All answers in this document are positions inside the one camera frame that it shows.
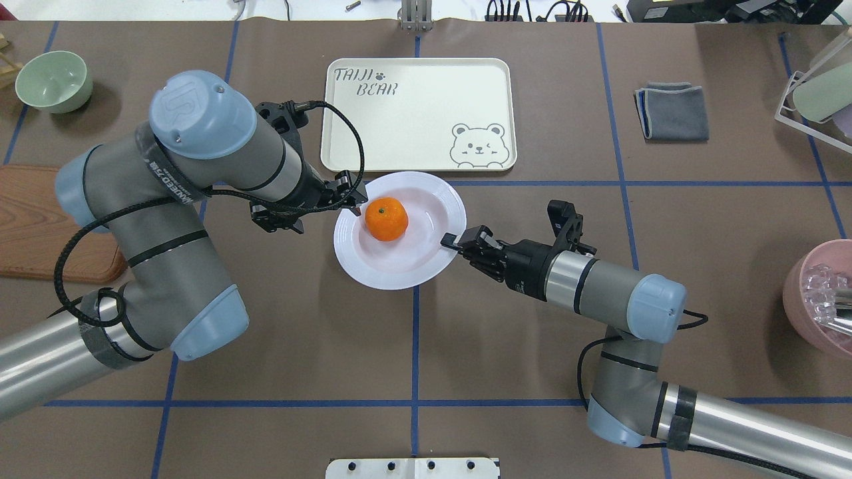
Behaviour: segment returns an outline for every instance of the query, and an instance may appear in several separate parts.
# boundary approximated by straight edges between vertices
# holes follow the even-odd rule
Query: pink bowl
[[[815,247],[790,270],[784,283],[784,310],[796,331],[808,343],[829,355],[852,359],[852,340],[812,320],[804,305],[802,279],[804,272],[825,263],[839,273],[852,273],[852,239],[834,239]]]

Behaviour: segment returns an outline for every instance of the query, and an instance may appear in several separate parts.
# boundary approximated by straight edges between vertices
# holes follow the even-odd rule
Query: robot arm
[[[607,324],[588,425],[599,437],[640,447],[646,436],[669,449],[727,456],[785,475],[841,479],[852,471],[852,439],[695,390],[666,383],[657,371],[674,336],[686,289],[657,274],[598,261],[579,242],[582,216],[550,201],[553,246],[510,245],[486,226],[441,244],[509,289]]]
[[[213,193],[242,194],[256,199],[250,213],[259,226],[299,233],[305,212],[357,214],[366,201],[360,177],[344,171],[323,181],[302,154],[296,130],[316,104],[255,108],[216,75],[184,72],[154,96],[148,122],[62,168],[57,198],[81,226],[132,205],[154,206],[95,230],[115,236],[134,281],[72,303],[83,317],[64,308],[0,342],[0,421],[161,349],[190,361],[245,331],[237,286],[192,204]],[[250,197],[217,192],[217,183]],[[57,290],[64,296],[61,281]]]

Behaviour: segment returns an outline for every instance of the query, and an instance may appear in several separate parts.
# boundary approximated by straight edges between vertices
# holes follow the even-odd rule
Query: white rectangular tray
[[[358,130],[368,171],[507,170],[515,164],[509,66],[496,58],[342,58],[325,100]],[[358,170],[346,124],[323,114],[320,158]]]

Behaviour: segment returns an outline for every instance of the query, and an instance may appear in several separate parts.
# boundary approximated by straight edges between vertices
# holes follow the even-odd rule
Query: wooden cutting board
[[[56,258],[80,227],[54,194],[58,168],[0,167],[0,275],[52,280]],[[67,281],[108,283],[127,263],[111,234],[89,233],[65,266]]]

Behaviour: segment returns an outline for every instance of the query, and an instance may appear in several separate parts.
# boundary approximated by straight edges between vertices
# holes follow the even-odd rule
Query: green bowl
[[[24,65],[14,81],[14,92],[30,107],[68,113],[80,108],[92,95],[92,77],[79,55],[51,51]]]

